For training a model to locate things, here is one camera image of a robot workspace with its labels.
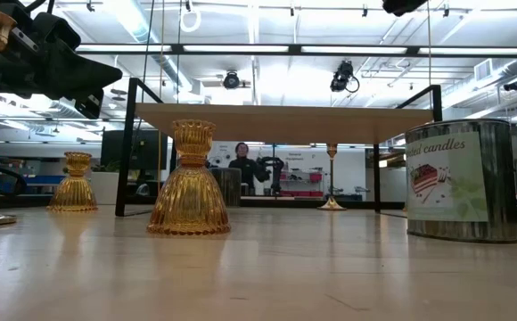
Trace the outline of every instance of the amber glass candle holder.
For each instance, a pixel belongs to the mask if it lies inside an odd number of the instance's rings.
[[[69,175],[64,178],[47,207],[54,211],[97,210],[96,198],[84,176],[92,155],[85,152],[66,152]]]
[[[179,167],[158,195],[147,230],[164,235],[212,235],[231,230],[215,178],[205,168],[215,124],[173,122]]]

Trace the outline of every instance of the black cable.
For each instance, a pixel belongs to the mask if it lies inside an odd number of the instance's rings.
[[[46,0],[36,0],[32,4],[29,4],[25,7],[25,12],[32,12],[37,9],[41,4],[44,4]]]
[[[359,84],[359,80],[357,80],[356,77],[352,77],[353,80],[355,80],[357,82],[357,88],[356,90],[349,90],[347,87],[346,87],[346,90],[351,93],[351,94],[355,94],[357,93],[357,91],[359,90],[359,88],[361,87],[361,85]]]
[[[46,8],[46,13],[53,14],[54,8],[54,0],[48,0],[48,7]]]
[[[0,168],[0,173],[6,174],[11,177],[17,178],[17,181],[15,182],[15,187],[12,192],[6,192],[2,189],[0,189],[0,194],[4,196],[17,196],[21,193],[25,193],[25,190],[27,189],[27,182],[25,182],[25,178],[21,176],[19,173],[15,173],[14,171],[11,171],[9,169],[3,169]]]

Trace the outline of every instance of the wooden table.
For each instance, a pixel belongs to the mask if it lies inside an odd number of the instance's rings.
[[[139,103],[136,114],[168,136],[178,119],[217,125],[213,140],[379,144],[432,121],[430,110]]]

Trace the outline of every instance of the ceiling duct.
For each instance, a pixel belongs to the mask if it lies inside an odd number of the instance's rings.
[[[160,44],[161,39],[150,32],[149,23],[145,19],[144,10],[137,0],[112,0],[112,13],[118,18],[124,29],[139,44]],[[161,66],[169,79],[185,91],[192,91],[195,79],[188,78],[177,69],[176,64],[167,55],[152,54],[150,57]]]
[[[500,86],[517,78],[517,59],[510,62],[509,59],[492,59],[490,75],[477,81],[475,74],[457,82],[447,89],[443,89],[443,108],[454,106],[468,99],[473,98],[487,89],[489,86]],[[429,105],[429,101],[420,106],[421,108]]]

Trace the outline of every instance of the ceiling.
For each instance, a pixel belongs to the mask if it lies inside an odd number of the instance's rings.
[[[134,36],[133,31],[147,27],[152,34],[151,43],[165,44],[517,46],[517,1],[513,0],[431,1],[429,11],[424,5],[417,12],[401,18],[384,12],[382,0],[203,0],[193,1],[193,12],[189,13],[186,13],[185,1],[178,0],[156,0],[154,3],[148,0],[93,1],[93,12],[86,8],[87,2],[57,0],[53,11],[79,33],[83,44],[137,44],[142,41],[142,36]],[[362,17],[364,8],[367,8],[366,17]],[[195,31],[184,31],[196,23],[195,12],[201,16],[199,27]],[[182,15],[183,29],[180,27]],[[87,54],[85,57],[116,66],[125,75],[121,81],[105,88],[102,115],[105,119],[124,118],[126,101],[114,100],[118,95],[113,89],[127,91],[130,77],[145,76],[144,82],[168,103],[392,108],[431,84],[442,85],[446,96],[456,92],[462,95],[463,90],[457,91],[456,88],[460,88],[463,82],[468,83],[467,78],[474,77],[474,66],[485,61],[484,58],[239,54],[146,57],[143,54],[118,55],[116,52]],[[161,60],[178,66],[180,77],[202,86],[179,92],[179,88],[174,86],[174,77],[160,67],[158,61]],[[360,89],[355,94],[330,90],[332,74],[343,60],[352,62],[360,81]],[[236,71],[247,86],[235,90],[223,88],[221,81],[229,70]],[[446,117],[465,117],[493,106],[497,103],[497,88],[465,88],[464,98],[458,99],[454,105],[445,106],[450,107],[445,112]],[[514,95],[517,93],[503,95],[501,102],[505,98],[513,99]],[[410,108],[427,108],[428,99],[425,96],[412,103]],[[46,103],[35,99],[27,104],[38,109]],[[506,107],[506,110],[517,112],[516,107]],[[56,112],[51,111],[52,117],[67,118],[58,117]],[[29,111],[29,114],[22,113],[22,117],[30,117],[31,113],[35,114]],[[0,116],[17,114],[8,109],[0,112]],[[487,116],[502,115],[496,111]]]

